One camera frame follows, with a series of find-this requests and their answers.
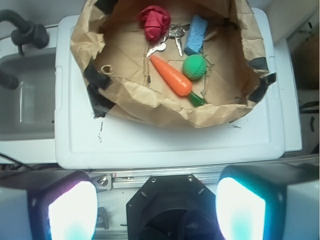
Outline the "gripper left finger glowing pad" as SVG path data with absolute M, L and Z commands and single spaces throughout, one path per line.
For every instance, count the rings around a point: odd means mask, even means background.
M 86 172 L 32 172 L 27 183 L 32 239 L 91 240 L 94 237 L 98 195 Z

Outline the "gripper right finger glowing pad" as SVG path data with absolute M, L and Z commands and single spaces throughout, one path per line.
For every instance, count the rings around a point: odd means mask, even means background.
M 279 164 L 228 165 L 216 187 L 215 210 L 226 240 L 281 240 L 286 194 Z

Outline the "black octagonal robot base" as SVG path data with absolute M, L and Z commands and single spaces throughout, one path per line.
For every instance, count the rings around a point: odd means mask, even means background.
M 130 240 L 222 240 L 216 196 L 194 175 L 151 176 L 126 204 Z

